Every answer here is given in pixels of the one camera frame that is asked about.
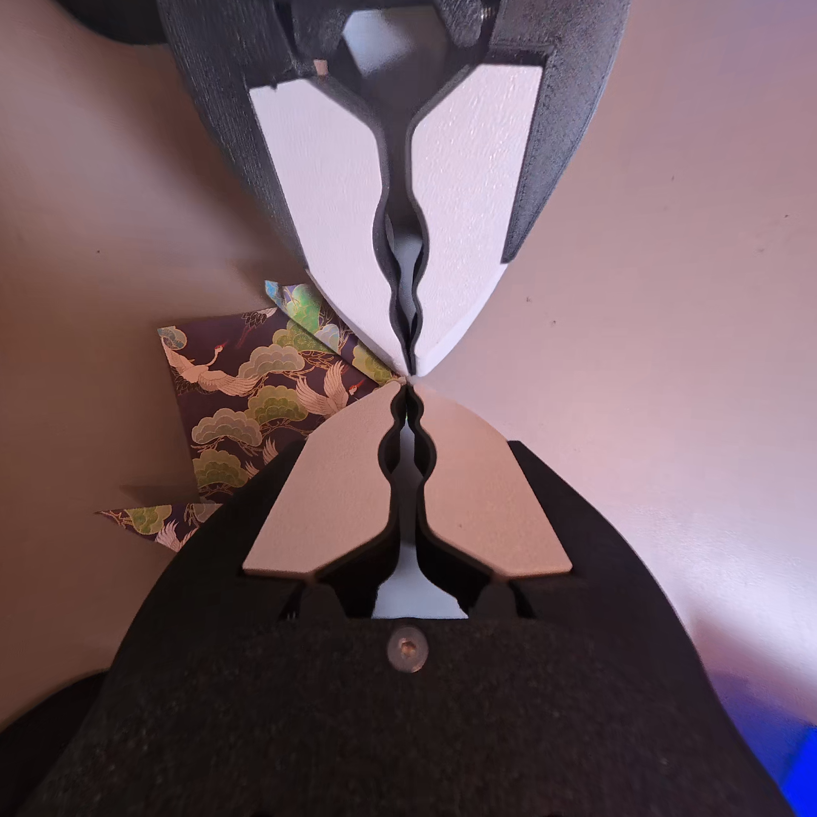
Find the blue plastic bin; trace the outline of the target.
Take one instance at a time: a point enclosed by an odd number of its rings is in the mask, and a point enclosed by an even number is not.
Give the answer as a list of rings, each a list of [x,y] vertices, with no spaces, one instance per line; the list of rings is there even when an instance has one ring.
[[[796,815],[816,815],[816,727],[747,695],[724,706]]]

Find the purple crane patterned paper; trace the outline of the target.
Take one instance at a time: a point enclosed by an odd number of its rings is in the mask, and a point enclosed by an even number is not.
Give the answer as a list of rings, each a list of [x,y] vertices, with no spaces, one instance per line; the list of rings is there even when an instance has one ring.
[[[101,516],[179,551],[287,446],[398,379],[313,285],[267,281],[265,289],[265,309],[158,329],[199,500]]]

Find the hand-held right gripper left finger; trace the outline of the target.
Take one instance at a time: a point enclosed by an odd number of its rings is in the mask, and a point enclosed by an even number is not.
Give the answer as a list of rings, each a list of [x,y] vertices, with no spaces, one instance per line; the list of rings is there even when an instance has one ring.
[[[390,476],[404,418],[405,387],[389,383],[313,431],[243,571],[324,583],[345,611],[373,611],[400,554]]]

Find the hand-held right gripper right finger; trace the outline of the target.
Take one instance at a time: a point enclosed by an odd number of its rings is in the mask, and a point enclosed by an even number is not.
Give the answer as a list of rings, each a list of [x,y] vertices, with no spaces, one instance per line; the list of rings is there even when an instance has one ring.
[[[470,611],[491,583],[568,574],[571,561],[505,437],[433,390],[409,389],[417,562]]]

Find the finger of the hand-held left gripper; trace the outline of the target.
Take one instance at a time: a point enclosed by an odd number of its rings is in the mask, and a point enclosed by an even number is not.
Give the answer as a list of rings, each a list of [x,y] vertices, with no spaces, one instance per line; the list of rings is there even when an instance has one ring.
[[[463,337],[501,279],[541,66],[475,67],[423,116],[411,140],[412,191],[426,227],[416,287],[416,374]]]
[[[372,128],[330,95],[327,78],[249,96],[312,280],[371,352],[407,373],[375,253],[383,178]]]

